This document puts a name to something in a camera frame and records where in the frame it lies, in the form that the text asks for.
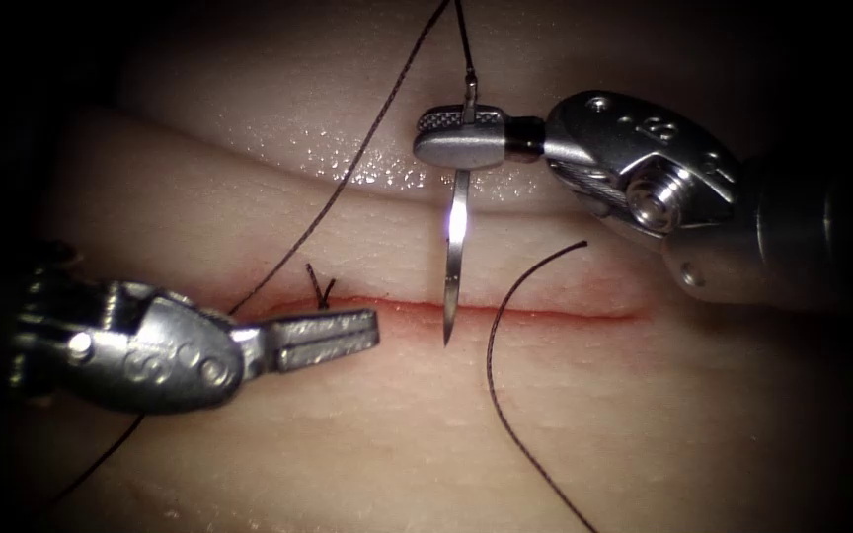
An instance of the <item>surgical needle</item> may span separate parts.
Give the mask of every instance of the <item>surgical needle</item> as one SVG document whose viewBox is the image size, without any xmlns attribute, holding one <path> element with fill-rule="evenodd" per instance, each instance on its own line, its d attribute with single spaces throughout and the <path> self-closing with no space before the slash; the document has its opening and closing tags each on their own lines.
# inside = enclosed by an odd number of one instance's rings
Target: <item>surgical needle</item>
<svg viewBox="0 0 853 533">
<path fill-rule="evenodd" d="M 459 21 L 459 35 L 463 40 L 463 54 L 466 56 L 466 102 L 463 104 L 462 125 L 476 121 L 476 98 L 479 80 L 473 68 L 473 57 L 469 52 L 469 39 L 466 36 L 466 20 L 463 17 L 463 4 L 456 0 L 456 18 Z M 463 239 L 466 237 L 467 210 L 469 201 L 469 171 L 456 170 L 453 179 L 453 200 L 449 208 L 446 248 L 446 284 L 443 292 L 443 345 L 449 344 L 453 333 L 453 321 L 456 319 L 456 305 L 459 301 L 460 275 L 463 269 Z"/>
</svg>

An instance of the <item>black suture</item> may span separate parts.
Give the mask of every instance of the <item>black suture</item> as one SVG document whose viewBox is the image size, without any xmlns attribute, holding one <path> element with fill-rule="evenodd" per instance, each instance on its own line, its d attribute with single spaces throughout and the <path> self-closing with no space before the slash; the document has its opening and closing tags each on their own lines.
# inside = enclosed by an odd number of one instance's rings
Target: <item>black suture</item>
<svg viewBox="0 0 853 533">
<path fill-rule="evenodd" d="M 496 395 L 496 386 L 493 381 L 493 343 L 496 340 L 496 330 L 499 328 L 499 320 L 503 317 L 503 313 L 505 312 L 505 306 L 508 305 L 508 300 L 511 299 L 512 294 L 514 294 L 515 290 L 518 289 L 519 285 L 525 282 L 530 275 L 535 273 L 539 268 L 547 265 L 551 261 L 571 252 L 573 250 L 577 250 L 578 248 L 584 248 L 587 246 L 587 241 L 580 241 L 574 243 L 568 247 L 565 247 L 558 252 L 548 256 L 542 261 L 538 262 L 527 270 L 523 275 L 521 275 L 515 284 L 512 285 L 512 288 L 508 290 L 508 293 L 505 295 L 503 299 L 502 305 L 499 306 L 499 311 L 496 313 L 496 318 L 493 320 L 493 327 L 489 331 L 489 346 L 486 348 L 486 381 L 489 383 L 489 396 L 493 400 L 493 407 L 496 408 L 496 414 L 499 415 L 500 422 L 503 423 L 503 427 L 505 428 L 505 432 L 508 433 L 508 436 L 511 437 L 512 442 L 518 446 L 519 451 L 525 456 L 526 459 L 535 467 L 535 470 L 542 476 L 545 480 L 545 483 L 548 484 L 549 487 L 552 488 L 552 491 L 555 492 L 556 495 L 562 500 L 565 506 L 575 515 L 578 521 L 584 526 L 585 529 L 590 531 L 591 533 L 597 533 L 597 528 L 595 528 L 591 523 L 584 518 L 584 515 L 578 510 L 577 507 L 568 499 L 564 492 L 558 487 L 552 477 L 545 471 L 545 468 L 541 463 L 535 459 L 535 456 L 532 455 L 532 452 L 528 451 L 528 448 L 525 447 L 525 444 L 522 443 L 521 439 L 518 438 L 518 435 L 515 434 L 515 430 L 512 429 L 510 423 L 508 423 L 508 419 L 505 418 L 505 414 L 503 413 L 503 407 L 499 404 L 499 397 Z"/>
<path fill-rule="evenodd" d="M 374 132 L 377 130 L 377 127 L 380 125 L 380 122 L 384 119 L 384 116 L 387 114 L 387 110 L 390 109 L 390 105 L 393 104 L 394 98 L 397 96 L 397 92 L 400 91 L 400 86 L 403 84 L 404 79 L 407 77 L 407 72 L 410 71 L 410 67 L 414 62 L 414 59 L 417 57 L 417 54 L 420 52 L 421 46 L 424 44 L 424 40 L 426 40 L 429 31 L 432 30 L 433 26 L 436 25 L 437 19 L 439 16 L 443 14 L 443 11 L 446 10 L 446 6 L 449 5 L 449 0 L 442 0 L 439 3 L 439 7 L 433 12 L 433 14 L 429 17 L 424 25 L 423 30 L 420 32 L 420 35 L 417 36 L 417 41 L 414 43 L 414 48 L 410 52 L 410 56 L 407 58 L 407 62 L 404 63 L 404 68 L 401 69 L 400 75 L 397 77 L 397 81 L 394 83 L 394 87 L 391 89 L 390 94 L 387 96 L 387 100 L 384 101 L 384 105 L 381 107 L 380 112 L 377 114 L 377 117 L 374 119 L 373 124 L 370 126 L 370 129 L 367 131 L 367 135 L 364 137 L 363 142 L 360 143 L 360 148 L 357 149 L 357 153 L 354 155 L 354 158 L 351 160 L 348 169 L 345 171 L 345 175 L 341 178 L 341 182 L 338 184 L 338 187 L 335 189 L 335 192 L 331 195 L 331 198 L 328 199 L 328 203 L 321 209 L 321 212 L 318 213 L 318 216 L 308 225 L 308 229 L 302 234 L 302 236 L 295 242 L 295 244 L 291 247 L 291 249 L 281 258 L 281 261 L 278 262 L 275 267 L 269 271 L 269 273 L 260 281 L 256 286 L 248 293 L 245 297 L 243 297 L 239 303 L 232 306 L 229 310 L 229 315 L 236 314 L 239 309 L 246 304 L 253 296 L 256 295 L 259 290 L 262 289 L 275 276 L 275 273 L 281 270 L 282 267 L 288 260 L 291 259 L 292 256 L 295 255 L 295 252 L 308 240 L 308 237 L 315 231 L 315 228 L 318 227 L 318 224 L 321 223 L 321 220 L 328 214 L 328 211 L 331 210 L 331 207 L 335 204 L 335 200 L 338 199 L 338 196 L 341 195 L 341 192 L 345 189 L 345 186 L 348 184 L 348 180 L 350 176 L 354 173 L 354 169 L 357 167 L 357 163 L 360 161 L 360 158 L 364 155 L 364 152 L 367 150 L 367 145 L 370 144 L 370 139 L 374 136 Z M 335 281 L 332 279 L 328 284 L 328 289 L 325 291 L 325 295 L 323 297 L 323 301 L 327 303 L 328 294 L 331 292 L 331 288 L 334 286 Z M 144 415 L 138 415 L 136 419 L 134 419 L 133 423 L 124 432 L 123 435 L 110 447 L 101 457 L 98 458 L 97 461 L 94 462 L 87 470 L 81 473 L 70 485 L 65 487 L 60 493 L 55 495 L 48 503 L 41 508 L 41 511 L 38 515 L 42 515 L 45 512 L 50 511 L 56 505 L 58 505 L 63 499 L 68 497 L 75 489 L 81 486 L 90 476 L 93 474 L 105 461 L 107 461 L 114 452 L 117 451 L 133 434 L 133 432 L 137 429 L 140 423 L 143 421 Z"/>
<path fill-rule="evenodd" d="M 78 475 L 77 478 L 74 479 L 71 483 L 69 483 L 64 489 L 62 489 L 58 494 L 54 495 L 48 502 L 41 506 L 41 508 L 35 513 L 36 518 L 42 518 L 46 514 L 48 514 L 52 509 L 55 508 L 56 505 L 61 503 L 63 499 L 68 497 L 71 493 L 74 492 L 75 489 L 81 486 L 82 483 L 87 481 L 91 474 L 94 474 L 94 471 L 98 469 L 105 461 L 107 461 L 114 452 L 120 448 L 133 433 L 137 430 L 137 427 L 140 426 L 140 423 L 143 422 L 144 415 L 137 415 L 137 418 L 130 423 L 130 426 L 127 428 L 127 431 L 123 433 L 120 437 L 117 438 L 114 444 L 111 445 L 101 457 L 98 457 L 98 460 L 91 464 L 90 467 L 87 468 L 84 472 Z"/>
<path fill-rule="evenodd" d="M 321 285 L 318 284 L 318 276 L 315 275 L 315 269 L 310 263 L 305 264 L 305 269 L 308 270 L 308 277 L 311 279 L 311 288 L 315 289 L 315 300 L 318 302 L 318 309 L 324 309 L 325 297 L 321 293 Z"/>
<path fill-rule="evenodd" d="M 331 289 L 335 287 L 335 280 L 332 278 L 332 280 L 328 282 L 328 288 L 326 288 L 325 293 L 322 294 L 321 285 L 318 284 L 318 276 L 315 275 L 315 269 L 311 267 L 310 263 L 305 264 L 305 269 L 308 270 L 308 277 L 311 278 L 311 288 L 315 289 L 315 299 L 318 300 L 318 310 L 324 311 L 329 309 L 328 296 L 331 296 Z"/>
<path fill-rule="evenodd" d="M 456 0 L 456 21 L 459 23 L 459 38 L 463 41 L 463 56 L 466 57 L 466 74 L 473 74 L 473 54 L 469 51 L 469 37 L 466 35 L 466 17 L 463 15 L 463 2 Z"/>
<path fill-rule="evenodd" d="M 335 288 L 335 279 L 332 277 L 328 282 L 328 288 L 325 289 L 325 295 L 321 297 L 321 309 L 328 309 L 328 296 L 331 296 L 331 289 Z"/>
<path fill-rule="evenodd" d="M 374 136 L 374 132 L 377 131 L 377 127 L 380 125 L 380 122 L 384 119 L 384 116 L 387 114 L 387 110 L 390 109 L 390 105 L 393 104 L 394 98 L 397 96 L 397 92 L 400 91 L 400 86 L 403 85 L 404 79 L 407 78 L 407 72 L 410 70 L 411 65 L 414 63 L 414 59 L 417 57 L 417 54 L 420 52 L 420 47 L 424 44 L 424 40 L 427 38 L 427 34 L 436 24 L 436 20 L 439 19 L 439 16 L 443 14 L 443 11 L 446 9 L 446 6 L 449 4 L 449 0 L 442 0 L 439 3 L 439 7 L 436 8 L 436 11 L 429 17 L 429 20 L 426 21 L 426 25 L 423 30 L 420 32 L 420 35 L 417 36 L 417 41 L 414 43 L 414 48 L 410 52 L 410 56 L 407 58 L 407 62 L 404 63 L 404 68 L 401 69 L 400 75 L 397 76 L 397 81 L 394 82 L 393 89 L 390 90 L 390 94 L 387 95 L 387 100 L 384 101 L 384 105 L 380 108 L 380 112 L 377 113 L 377 117 L 374 119 L 374 122 L 370 125 L 370 129 L 367 130 L 367 134 L 364 136 L 364 140 L 360 143 L 360 147 L 357 149 L 357 152 L 354 154 L 354 158 L 350 161 L 350 165 L 348 165 L 348 169 L 345 170 L 345 175 L 341 178 L 341 182 L 338 183 L 338 187 L 335 189 L 335 192 L 328 199 L 328 203 L 325 204 L 324 207 L 321 208 L 321 212 L 318 213 L 318 216 L 315 217 L 314 220 L 311 221 L 311 224 L 308 225 L 308 229 L 302 233 L 301 237 L 295 241 L 295 244 L 292 245 L 291 249 L 281 258 L 281 261 L 278 262 L 269 273 L 262 279 L 262 281 L 256 283 L 256 286 L 253 287 L 248 294 L 246 294 L 242 300 L 239 301 L 236 305 L 229 310 L 230 315 L 234 315 L 239 308 L 246 304 L 253 296 L 256 295 L 262 287 L 266 286 L 266 283 L 272 279 L 275 274 L 281 270 L 282 267 L 288 263 L 288 260 L 291 259 L 292 256 L 295 255 L 295 252 L 301 248 L 301 245 L 308 240 L 308 237 L 315 231 L 315 228 L 321 224 L 322 219 L 328 215 L 328 211 L 331 210 L 332 206 L 335 204 L 335 201 L 338 199 L 338 196 L 341 195 L 342 191 L 348 185 L 348 180 L 354 174 L 354 169 L 357 167 L 357 164 L 360 162 L 360 158 L 363 157 L 364 152 L 367 150 L 367 145 L 370 144 L 370 139 Z"/>
</svg>

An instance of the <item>red incision line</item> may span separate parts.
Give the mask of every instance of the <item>red incision line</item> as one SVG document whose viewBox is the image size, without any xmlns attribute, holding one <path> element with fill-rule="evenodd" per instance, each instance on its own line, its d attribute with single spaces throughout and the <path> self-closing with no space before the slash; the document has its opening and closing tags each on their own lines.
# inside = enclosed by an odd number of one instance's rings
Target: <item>red incision line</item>
<svg viewBox="0 0 853 533">
<path fill-rule="evenodd" d="M 389 308 L 391 311 L 401 313 L 419 314 L 435 318 L 436 321 L 442 320 L 442 306 L 439 304 L 426 302 L 404 302 L 400 300 L 391 300 L 387 298 L 369 298 L 369 297 L 353 297 L 353 298 L 329 298 L 328 304 L 332 309 L 345 309 L 348 307 L 373 307 L 373 308 Z M 266 316 L 272 316 L 279 313 L 294 313 L 299 311 L 313 311 L 318 308 L 318 302 L 314 298 L 304 298 L 292 300 L 276 304 L 267 309 L 264 313 Z M 498 307 L 486 306 L 460 306 L 460 309 L 472 311 L 488 311 L 495 313 Z M 504 316 L 511 320 L 520 322 L 527 319 L 551 319 L 551 320 L 567 320 L 580 323 L 581 321 L 588 322 L 627 322 L 637 321 L 646 318 L 646 313 L 643 311 L 635 311 L 630 313 L 612 314 L 612 315 L 580 315 L 576 313 L 566 313 L 562 311 L 536 311 L 536 310 L 505 310 Z M 248 318 L 248 320 L 259 320 L 259 317 Z"/>
</svg>

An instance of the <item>dark background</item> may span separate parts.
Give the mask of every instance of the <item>dark background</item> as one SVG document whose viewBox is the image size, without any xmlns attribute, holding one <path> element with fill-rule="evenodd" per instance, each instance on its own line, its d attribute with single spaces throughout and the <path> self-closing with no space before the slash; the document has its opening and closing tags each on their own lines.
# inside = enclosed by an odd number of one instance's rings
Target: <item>dark background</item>
<svg viewBox="0 0 853 533">
<path fill-rule="evenodd" d="M 796 54 L 784 92 L 795 89 L 803 97 L 779 110 L 790 124 L 793 149 L 830 161 L 839 172 L 853 172 L 853 4 L 693 4 L 704 12 L 731 12 L 740 28 Z M 648 8 L 667 5 L 649 2 Z M 0 4 L 0 277 L 12 272 L 31 238 L 36 204 L 69 114 L 83 105 L 113 106 L 126 58 L 162 23 L 190 9 L 186 1 Z M 6 348 L 3 310 L 13 304 L 0 295 L 0 350 Z M 845 356 L 853 359 L 853 318 L 835 324 L 843 328 Z M 9 409 L 4 399 L 0 387 L 0 412 Z M 844 489 L 843 523 L 831 525 L 853 531 L 853 478 L 844 480 Z M 8 492 L 0 481 L 0 525 L 25 529 Z"/>
</svg>

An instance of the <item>curved suture needle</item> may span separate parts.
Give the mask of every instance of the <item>curved suture needle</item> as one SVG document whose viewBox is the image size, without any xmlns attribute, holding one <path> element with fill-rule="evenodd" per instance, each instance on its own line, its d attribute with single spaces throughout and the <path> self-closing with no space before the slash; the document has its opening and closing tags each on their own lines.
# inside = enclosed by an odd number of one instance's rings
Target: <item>curved suture needle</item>
<svg viewBox="0 0 853 533">
<path fill-rule="evenodd" d="M 479 80 L 473 68 L 473 57 L 469 51 L 469 38 L 466 36 L 466 20 L 463 17 L 461 0 L 456 0 L 456 18 L 459 21 L 459 35 L 463 41 L 463 55 L 466 57 L 466 102 L 463 104 L 461 126 L 469 127 L 476 121 L 476 98 L 479 92 Z M 456 306 L 459 302 L 459 285 L 463 269 L 463 240 L 466 237 L 468 222 L 467 204 L 469 202 L 469 171 L 458 169 L 453 179 L 453 199 L 450 203 L 447 219 L 446 247 L 446 284 L 443 291 L 443 345 L 449 344 L 456 319 Z"/>
</svg>

